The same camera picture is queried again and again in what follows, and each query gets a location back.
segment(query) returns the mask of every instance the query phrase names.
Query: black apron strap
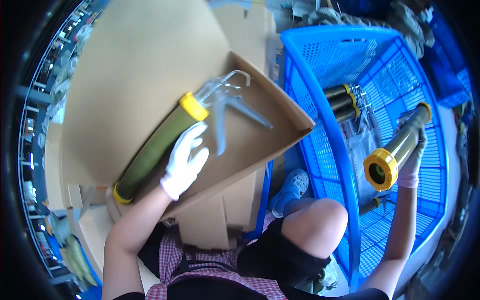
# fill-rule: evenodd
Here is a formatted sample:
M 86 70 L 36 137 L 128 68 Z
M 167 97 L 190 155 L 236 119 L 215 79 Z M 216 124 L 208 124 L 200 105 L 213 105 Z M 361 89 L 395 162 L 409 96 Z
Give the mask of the black apron strap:
M 191 269 L 190 269 L 190 266 L 188 265 L 187 254 L 184 252 L 183 256 L 182 256 L 182 259 L 181 259 L 181 262 L 180 262 L 180 265 L 177 267 L 177 269 L 175 269 L 175 271 L 173 271 L 172 276 L 175 277 L 175 276 L 178 276 L 180 274 L 187 273 L 187 272 L 190 272 L 190 271 L 191 271 Z

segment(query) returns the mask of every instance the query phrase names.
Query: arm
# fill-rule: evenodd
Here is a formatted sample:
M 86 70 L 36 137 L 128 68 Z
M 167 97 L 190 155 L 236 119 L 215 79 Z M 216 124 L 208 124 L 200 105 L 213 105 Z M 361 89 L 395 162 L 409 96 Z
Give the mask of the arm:
M 412 252 L 416 223 L 417 189 L 399 186 L 384 256 L 360 289 L 377 288 L 392 299 L 400 274 Z
M 102 299 L 144 293 L 137 254 L 171 202 L 157 186 L 115 224 L 105 242 Z
M 393 298 L 398 279 L 415 242 L 418 173 L 426 146 L 427 135 L 422 129 L 417 148 L 398 175 L 398 197 L 384 256 L 360 289 L 377 288 L 390 299 Z
M 102 299 L 144 293 L 137 254 L 145 245 L 168 205 L 177 201 L 197 179 L 209 151 L 203 148 L 190 159 L 192 149 L 200 146 L 199 136 L 207 129 L 203 122 L 187 129 L 177 140 L 167 165 L 167 174 L 139 203 L 113 227 L 105 242 Z

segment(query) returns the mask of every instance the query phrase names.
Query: yellow nozzle cap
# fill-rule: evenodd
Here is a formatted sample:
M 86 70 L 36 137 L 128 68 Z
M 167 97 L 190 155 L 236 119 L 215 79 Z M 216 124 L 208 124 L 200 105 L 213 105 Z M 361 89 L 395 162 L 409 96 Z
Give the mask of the yellow nozzle cap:
M 419 106 L 424 106 L 428 109 L 428 114 L 430 115 L 430 118 L 428 119 L 428 122 L 430 122 L 433 118 L 432 107 L 430 106 L 430 104 L 428 104 L 427 102 L 420 102 L 420 103 L 418 103 L 417 107 L 419 107 Z
M 201 122 L 205 120 L 210 112 L 203 108 L 192 93 L 186 93 L 180 99 L 180 106 L 185 110 L 193 119 Z
M 118 185 L 119 185 L 119 183 L 117 182 L 117 183 L 115 184 L 115 188 L 113 189 L 113 198 L 115 198 L 115 200 L 117 200 L 117 202 L 120 203 L 120 204 L 130 204 L 130 202 L 132 202 L 132 199 L 133 199 L 133 198 L 123 199 L 123 198 L 119 195 L 119 192 L 117 191 Z
M 353 106 L 353 109 L 355 110 L 355 112 L 357 113 L 355 115 L 355 117 L 358 117 L 360 115 L 360 109 L 359 107 L 357 106 L 357 99 L 355 98 L 355 96 L 353 94 L 349 94 L 350 98 L 352 98 L 352 106 Z
M 342 84 L 342 85 L 345 88 L 345 91 L 347 92 L 347 94 L 350 94 L 351 91 L 350 91 L 350 87 L 348 86 L 348 84 Z
M 380 198 L 374 198 L 374 200 L 377 202 L 377 208 L 379 208 L 380 205 L 382 205 L 382 203 L 380 202 Z
M 398 163 L 393 155 L 383 148 L 378 148 L 363 162 L 365 178 L 382 192 L 389 190 L 398 179 Z

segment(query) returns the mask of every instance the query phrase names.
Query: white glove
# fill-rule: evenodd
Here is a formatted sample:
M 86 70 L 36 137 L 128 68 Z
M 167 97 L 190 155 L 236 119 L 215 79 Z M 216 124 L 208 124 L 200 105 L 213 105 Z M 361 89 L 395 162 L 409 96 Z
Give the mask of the white glove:
M 408 119 L 399 121 L 394 134 L 396 134 L 407 121 Z M 421 158 L 423 157 L 423 152 L 427 147 L 427 143 L 427 133 L 425 132 L 425 128 L 422 128 L 419 132 L 419 143 L 417 148 L 413 150 L 412 155 L 408 158 L 407 162 L 403 165 L 402 169 L 398 173 L 398 186 L 403 186 L 404 188 L 410 189 L 417 188 L 419 186 Z
M 192 185 L 207 162 L 210 151 L 206 147 L 191 158 L 192 149 L 203 142 L 199 136 L 207 127 L 208 125 L 204 122 L 194 124 L 181 134 L 173 147 L 166 169 L 167 174 L 160 180 L 163 190 L 173 201 L 177 201 L 180 195 Z

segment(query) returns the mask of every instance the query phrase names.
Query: gray glove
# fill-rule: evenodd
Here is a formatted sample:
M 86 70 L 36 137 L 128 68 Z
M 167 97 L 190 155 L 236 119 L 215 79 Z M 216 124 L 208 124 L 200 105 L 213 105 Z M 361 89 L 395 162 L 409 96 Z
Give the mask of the gray glove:
M 400 120 L 394 134 L 396 134 L 407 121 L 408 119 Z M 421 158 L 423 157 L 423 152 L 425 152 L 427 144 L 427 133 L 425 132 L 425 128 L 422 128 L 419 132 L 419 143 L 417 148 L 413 150 L 412 155 L 408 158 L 407 162 L 403 165 L 402 169 L 398 173 L 398 186 L 403 186 L 404 188 L 410 189 L 417 188 L 419 186 Z

